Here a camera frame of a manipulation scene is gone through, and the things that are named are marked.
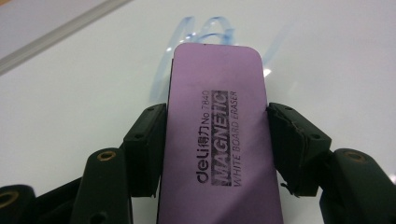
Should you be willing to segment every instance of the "white table surface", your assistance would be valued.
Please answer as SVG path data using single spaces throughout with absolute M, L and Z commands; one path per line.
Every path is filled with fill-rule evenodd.
M 395 12 L 393 1 L 133 1 L 0 76 L 0 186 L 41 195 L 119 146 L 144 108 L 166 101 L 157 84 L 169 68 L 158 67 L 188 16 L 197 31 L 227 18 L 237 45 L 270 59 L 269 102 L 310 119 L 331 150 L 363 151 L 393 176 Z M 319 196 L 280 195 L 286 224 L 323 223 Z M 135 223 L 155 223 L 156 199 L 133 203 Z

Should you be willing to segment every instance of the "magnetic eraser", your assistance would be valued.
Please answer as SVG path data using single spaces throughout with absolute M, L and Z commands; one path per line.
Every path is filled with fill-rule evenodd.
M 177 47 L 159 224 L 283 223 L 266 107 L 257 51 Z

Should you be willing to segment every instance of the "purple eraser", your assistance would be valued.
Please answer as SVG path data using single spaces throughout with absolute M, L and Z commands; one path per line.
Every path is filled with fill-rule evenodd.
M 259 53 L 180 45 L 168 106 L 158 223 L 283 223 Z

